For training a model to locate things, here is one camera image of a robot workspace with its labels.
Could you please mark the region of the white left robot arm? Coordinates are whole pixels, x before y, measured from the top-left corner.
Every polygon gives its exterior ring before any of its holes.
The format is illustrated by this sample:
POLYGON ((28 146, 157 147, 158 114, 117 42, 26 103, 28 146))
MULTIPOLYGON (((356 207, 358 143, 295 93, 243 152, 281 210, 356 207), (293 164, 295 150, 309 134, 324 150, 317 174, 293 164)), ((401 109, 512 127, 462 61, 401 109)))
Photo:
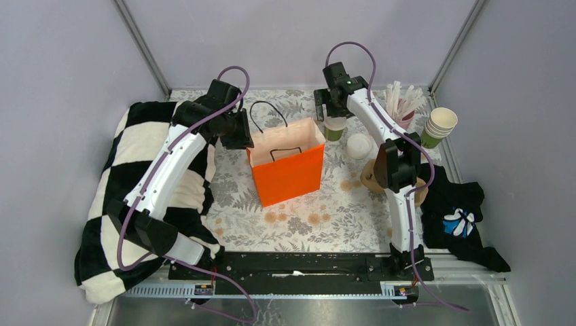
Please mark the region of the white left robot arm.
POLYGON ((214 79, 206 94, 175 106, 168 135, 150 167, 122 201, 113 200, 107 207, 120 235, 118 259, 127 240, 150 254, 185 263, 185 271, 195 279, 209 274, 205 246, 164 216, 185 170, 210 140, 220 137, 227 149, 253 146, 247 112, 236 107, 243 94, 238 87, 214 79))

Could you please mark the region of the orange paper gift bag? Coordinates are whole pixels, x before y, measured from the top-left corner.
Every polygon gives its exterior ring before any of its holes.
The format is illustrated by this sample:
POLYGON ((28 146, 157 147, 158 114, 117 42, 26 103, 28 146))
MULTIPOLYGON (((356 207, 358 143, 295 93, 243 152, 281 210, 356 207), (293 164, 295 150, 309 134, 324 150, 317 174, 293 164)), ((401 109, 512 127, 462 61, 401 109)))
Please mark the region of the orange paper gift bag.
POLYGON ((326 139, 311 117, 259 129, 251 138, 247 157, 262 206, 320 189, 326 139))

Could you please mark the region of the clear white plastic cup lid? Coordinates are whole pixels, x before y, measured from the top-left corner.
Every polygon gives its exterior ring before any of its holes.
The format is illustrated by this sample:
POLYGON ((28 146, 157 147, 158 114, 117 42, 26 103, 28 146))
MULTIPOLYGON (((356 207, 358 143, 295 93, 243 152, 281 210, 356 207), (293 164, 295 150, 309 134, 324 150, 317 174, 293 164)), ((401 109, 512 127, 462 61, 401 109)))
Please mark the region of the clear white plastic cup lid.
POLYGON ((324 126, 331 131, 338 132, 344 130, 347 125, 346 117, 326 117, 324 120, 324 126))

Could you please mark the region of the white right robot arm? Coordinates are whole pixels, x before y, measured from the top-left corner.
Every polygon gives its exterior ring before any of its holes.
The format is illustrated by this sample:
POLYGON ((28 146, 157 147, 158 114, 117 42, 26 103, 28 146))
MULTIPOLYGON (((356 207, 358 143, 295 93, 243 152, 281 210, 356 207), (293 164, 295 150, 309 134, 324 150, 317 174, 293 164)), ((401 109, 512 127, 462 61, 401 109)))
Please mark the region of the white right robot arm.
POLYGON ((326 65, 323 75, 327 87, 314 91, 318 120, 355 116, 378 146, 373 176, 384 189, 389 204, 393 229, 389 269, 395 278, 405 280, 425 258, 423 246, 414 233, 420 137, 395 123, 373 97, 364 78, 351 77, 341 62, 326 65))

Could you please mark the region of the green paper coffee cup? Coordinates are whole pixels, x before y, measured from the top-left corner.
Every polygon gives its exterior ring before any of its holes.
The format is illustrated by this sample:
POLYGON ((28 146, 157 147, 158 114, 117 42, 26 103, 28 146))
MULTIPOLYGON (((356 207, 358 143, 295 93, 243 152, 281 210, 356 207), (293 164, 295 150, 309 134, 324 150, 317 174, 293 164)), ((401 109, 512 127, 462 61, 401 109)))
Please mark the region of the green paper coffee cup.
POLYGON ((344 130, 334 132, 334 131, 328 130, 325 127, 325 138, 327 141, 336 142, 336 141, 339 141, 341 139, 343 132, 344 132, 344 130))

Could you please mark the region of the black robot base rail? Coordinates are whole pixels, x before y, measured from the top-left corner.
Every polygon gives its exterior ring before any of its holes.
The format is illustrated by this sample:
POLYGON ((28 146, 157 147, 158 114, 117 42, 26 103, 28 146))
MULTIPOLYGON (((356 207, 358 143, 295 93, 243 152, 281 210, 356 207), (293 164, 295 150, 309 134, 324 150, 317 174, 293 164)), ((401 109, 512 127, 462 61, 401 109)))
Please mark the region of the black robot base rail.
POLYGON ((392 298, 414 271, 396 270, 388 254, 226 252, 208 263, 254 296, 392 298))

